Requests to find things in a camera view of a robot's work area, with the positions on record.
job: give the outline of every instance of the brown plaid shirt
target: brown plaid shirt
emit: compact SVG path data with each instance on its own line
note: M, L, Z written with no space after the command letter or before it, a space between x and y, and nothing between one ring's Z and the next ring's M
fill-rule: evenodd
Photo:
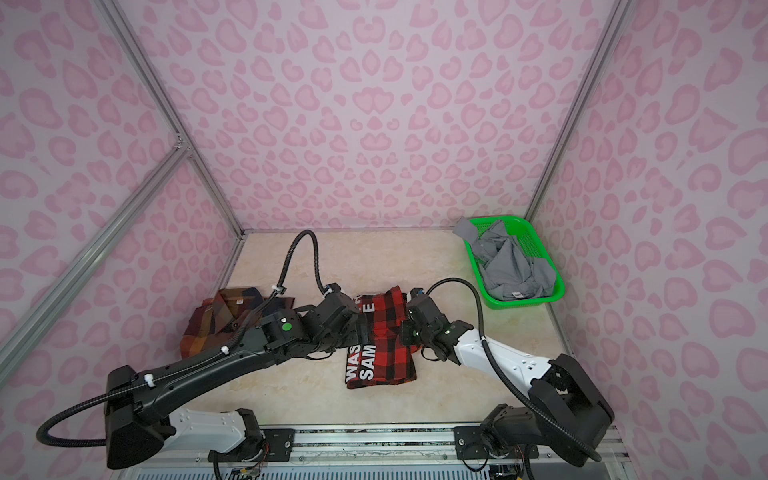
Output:
M192 313L184 336L181 337L181 358L186 359L212 346L223 345L232 338L240 321L262 302L261 293L255 287L225 288L219 290L214 298L205 299ZM263 314L269 315L275 310L292 306L292 297L277 297L264 309Z

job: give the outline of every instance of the beige tabletop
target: beige tabletop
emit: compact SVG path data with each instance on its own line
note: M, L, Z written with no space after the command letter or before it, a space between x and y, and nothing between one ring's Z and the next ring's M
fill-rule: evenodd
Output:
M295 233L252 233L229 286L271 291ZM318 233L320 276L350 296L427 288L447 276L476 285L464 242L447 230L390 230ZM295 305L317 304L312 242L301 241L285 281ZM477 324L475 302L465 286L450 283L432 294L449 321ZM486 335L537 356L555 358L562 346L543 306L490 310L484 307ZM427 362L414 355L418 378L397 386L346 388L346 351L313 362L292 359L241 376L196 398L188 408L222 412L252 409L262 425L337 423L473 422L499 403L519 405L493 378L452 362Z

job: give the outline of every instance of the white robotic arm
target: white robotic arm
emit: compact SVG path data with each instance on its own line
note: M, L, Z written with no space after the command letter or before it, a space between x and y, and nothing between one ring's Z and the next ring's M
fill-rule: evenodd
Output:
M176 432L165 439L160 452L229 452L246 439L245 421L239 412L197 412L181 408L171 412L168 420Z
M527 395L534 379L540 379L550 369L549 359L543 356L533 356L530 353L513 349L509 345L487 339L491 352L506 376L521 392ZM488 357L480 342L480 332L469 330L458 338L453 347L456 358L461 365L478 369L496 377Z

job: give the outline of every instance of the metal rail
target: metal rail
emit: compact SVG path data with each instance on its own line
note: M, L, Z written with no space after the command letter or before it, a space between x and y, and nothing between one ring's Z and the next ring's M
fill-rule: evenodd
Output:
M630 13L636 3L636 0L617 0L611 9L611 13L608 15L608 20L598 39L598 45L588 63L587 70L584 72L584 77L576 90L576 95L571 104L571 108L565 116L563 128L560 129L558 137L554 142L552 152L547 159L544 173L541 175L541 178L536 185L536 190L534 190L533 198L531 198L531 203L525 211L525 219L531 223L533 223L533 220L536 217L536 212L541 206L541 202L544 200L549 184L552 182L554 173L558 169L558 165L562 161L568 142L571 141L571 137L576 131L578 122L584 111L587 109L589 98L592 96L592 92L594 92L594 89L600 81L608 60L611 58L611 55L616 48L616 44L621 37L621 32L624 30L624 26L627 24L627 21L631 16Z
M227 258L227 263L224 265L223 272L221 272L221 275L219 275L219 280L217 280L216 285L214 285L214 290L211 292L211 296L213 296L220 289L227 288L227 285L230 282L230 278L232 277L232 272L235 270L235 265L237 265L237 259L240 258L240 253L243 251L243 247L245 247L245 242L247 239L247 233L245 236L243 236L243 238L239 240L235 239L235 244L232 246L232 252L230 252L230 255Z
M174 175L184 158L190 158L190 150L181 141L75 257L64 275L56 280L40 303L20 319L11 338L0 348L0 389L80 293L104 259L120 243L157 192L162 190Z
M164 120L176 133L177 137L180 140L185 141L191 147L192 165L194 169L200 175L203 185L214 199L214 203L227 219L230 228L235 232L238 239L242 238L243 228L240 225L240 222L237 220L232 207L219 188L219 185L214 180L213 175L211 175L208 166L203 160L203 155L197 149L194 139L189 135L187 128L184 126L181 116L176 111L176 108L170 99L170 95L165 91L165 87L163 86L159 75L157 75L157 72L147 59L133 27L131 27L131 24L125 17L123 9L118 4L117 0L93 0L93 2L103 15L104 20L109 24L115 38L122 46L123 51L131 61L137 74L144 82L144 85L149 91L149 95L154 99Z
M398 423L381 425L262 425L264 429L295 429L290 460L269 467L361 465L461 465L452 429L478 423ZM547 446L539 446L534 463L564 463ZM597 448L603 463L629 462L616 427L611 426ZM161 452L135 469L185 468L207 457L205 452ZM489 463L514 463L491 459ZM240 466L231 464L227 467Z

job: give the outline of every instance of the aluminum frame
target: aluminum frame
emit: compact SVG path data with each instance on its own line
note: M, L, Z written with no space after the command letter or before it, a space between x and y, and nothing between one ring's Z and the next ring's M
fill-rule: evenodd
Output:
M477 426L477 422L400 423L358 425L262 425L263 429L295 429L293 450L288 462L267 463L267 468L297 467L382 467L394 465L446 466L462 465L456 457L452 429ZM539 458L532 464L561 463L565 460L547 446L538 447ZM611 426L597 448L603 463L615 472L629 471L624 478L635 478L627 447L615 426ZM205 473L210 464L207 451L160 452L147 461L131 467L113 478L137 478L141 472L157 468L201 467ZM490 464L514 463L514 459L493 459ZM250 463L222 464L222 469L250 466Z
M558 165L562 161L566 147L571 141L573 133L576 131L581 116L587 109L587 103L589 102L594 89L598 86L608 60L611 58L611 55L616 48L616 44L621 37L621 32L626 27L636 4L637 0L616 0L611 9L611 13L608 15L608 20L598 39L598 46L595 48L587 69L584 72L584 78L576 90L574 101L571 103L571 108L565 116L563 127L560 129L558 137L554 142L554 147L547 159L547 166L536 185L536 190L534 190L531 203L525 211L525 219L528 222L533 223L536 217L536 212L541 206L541 202L544 201L549 184L552 182L554 173L557 171Z
M0 389L80 293L185 158L191 159L191 153L181 141L75 257L43 299L19 320L11 338L0 348Z
M576 353L574 352L574 347L571 345L571 341L568 339L568 336L565 334L565 329L563 326L558 322L558 316L554 313L554 307L552 306L552 303L545 303L545 308L547 309L547 315L549 315L550 321L552 321L552 326L554 327L554 331L558 334L558 338L560 339L560 344L563 347L563 350L568 355L576 358Z
M117 480L215 480L211 464L198 463L185 468L143 468L130 475L113 474ZM575 468L565 463L538 463L533 467L539 478L569 478L570 480L637 480L637 474L628 462L590 463ZM230 475L221 469L223 478L246 478ZM490 468L471 472L464 465L278 465L262 466L257 480L490 480Z
M117 0L93 0L93 3L110 26L115 38L127 55L128 60L130 60L134 66L134 70L144 82L144 86L147 87L149 95L152 96L155 104L157 104L163 119L170 126L171 130L176 133L177 138L190 146L192 150L192 165L195 171L203 181L203 185L206 190L208 190L208 193L214 199L214 203L227 219L230 228L235 232L237 238L242 238L243 227L240 225L240 221L237 219L237 216L232 210L232 206L219 188L219 184L214 180L213 175L205 163L203 155L194 143L194 139L184 126L181 116L178 114L173 102L170 100L170 95L165 91L160 76L157 75L157 72L147 59L144 49L137 39L136 32L125 17L123 9L118 4Z
M219 275L219 279L216 281L214 289L211 291L211 296L220 289L227 288L227 284L230 282L232 272L235 270L235 265L237 265L237 260L240 258L240 253L243 252L243 247L245 247L247 239L248 233L246 233L243 238L235 241L235 244L232 246L232 251L227 258L227 263L224 265L224 270Z

